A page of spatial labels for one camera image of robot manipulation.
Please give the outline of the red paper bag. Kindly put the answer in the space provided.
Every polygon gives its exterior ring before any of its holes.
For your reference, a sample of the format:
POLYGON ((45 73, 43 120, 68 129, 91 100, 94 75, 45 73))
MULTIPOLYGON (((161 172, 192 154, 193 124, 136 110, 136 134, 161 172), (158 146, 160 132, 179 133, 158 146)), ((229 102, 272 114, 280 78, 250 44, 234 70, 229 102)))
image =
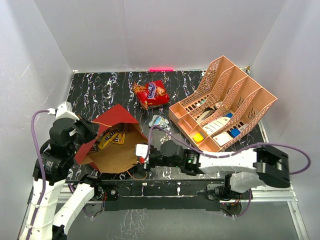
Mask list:
POLYGON ((141 132, 139 122, 120 104, 113 106, 92 122, 99 124, 98 137, 111 127, 127 124, 124 143, 108 143, 103 149, 91 151, 98 140, 95 138, 80 147, 75 155, 75 161, 79 165, 89 164, 105 174, 120 174, 134 167, 137 164, 136 145, 148 142, 147 137, 141 132))

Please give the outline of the light blue snack packet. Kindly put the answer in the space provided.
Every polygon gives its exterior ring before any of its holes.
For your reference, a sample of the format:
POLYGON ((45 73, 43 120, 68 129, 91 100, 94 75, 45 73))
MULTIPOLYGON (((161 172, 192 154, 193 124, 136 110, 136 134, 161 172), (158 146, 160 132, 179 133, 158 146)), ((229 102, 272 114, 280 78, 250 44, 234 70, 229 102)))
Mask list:
POLYGON ((169 126, 169 121, 160 115, 154 115, 148 125, 150 128, 153 126, 159 126, 166 129, 169 126))

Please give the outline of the red cookie snack bag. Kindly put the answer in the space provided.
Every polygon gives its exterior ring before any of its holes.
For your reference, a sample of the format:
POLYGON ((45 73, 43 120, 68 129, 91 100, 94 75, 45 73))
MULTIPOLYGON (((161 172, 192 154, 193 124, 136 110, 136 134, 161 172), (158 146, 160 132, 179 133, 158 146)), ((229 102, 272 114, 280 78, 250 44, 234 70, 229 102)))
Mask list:
POLYGON ((144 110, 163 106, 170 101, 162 80, 150 81, 145 85, 134 82, 133 92, 144 110))

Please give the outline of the pink plastic file organizer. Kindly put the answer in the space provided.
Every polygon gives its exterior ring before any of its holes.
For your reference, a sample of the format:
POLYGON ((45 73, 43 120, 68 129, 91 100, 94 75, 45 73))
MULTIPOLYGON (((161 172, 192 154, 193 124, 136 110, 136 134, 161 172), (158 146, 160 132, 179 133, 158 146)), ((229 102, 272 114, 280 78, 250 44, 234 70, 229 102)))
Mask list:
POLYGON ((210 63, 195 92, 170 106, 169 118, 197 149, 221 152, 250 133, 276 100, 227 57, 220 56, 210 63), (230 120, 208 135, 203 126, 220 117, 230 120), (213 140, 223 132, 230 134, 232 129, 239 129, 240 135, 222 147, 213 140), (193 140, 196 133, 204 136, 202 142, 193 140))

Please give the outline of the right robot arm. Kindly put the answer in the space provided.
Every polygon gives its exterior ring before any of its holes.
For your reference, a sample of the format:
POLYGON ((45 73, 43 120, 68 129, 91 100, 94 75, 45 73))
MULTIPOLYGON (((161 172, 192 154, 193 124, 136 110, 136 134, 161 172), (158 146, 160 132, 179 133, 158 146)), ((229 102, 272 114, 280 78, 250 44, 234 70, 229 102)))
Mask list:
POLYGON ((270 145, 224 154, 185 149, 168 140, 160 149, 137 144, 135 155, 145 170, 156 166, 176 167, 190 176, 226 172, 223 185, 209 191, 223 199, 233 199, 259 186, 285 189, 291 185, 288 155, 270 145))

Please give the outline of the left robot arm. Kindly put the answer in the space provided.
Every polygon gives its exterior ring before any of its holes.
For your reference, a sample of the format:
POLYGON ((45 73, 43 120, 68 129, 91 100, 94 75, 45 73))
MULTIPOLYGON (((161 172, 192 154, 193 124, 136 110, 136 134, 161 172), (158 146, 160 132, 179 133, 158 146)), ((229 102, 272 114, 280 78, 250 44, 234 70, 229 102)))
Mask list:
POLYGON ((36 148, 37 162, 33 170, 33 192, 28 217, 19 239, 65 240, 73 222, 91 199, 103 195, 96 176, 86 174, 71 197, 56 210, 69 169, 80 147, 94 140, 99 125, 82 117, 60 118, 49 130, 50 139, 36 148))

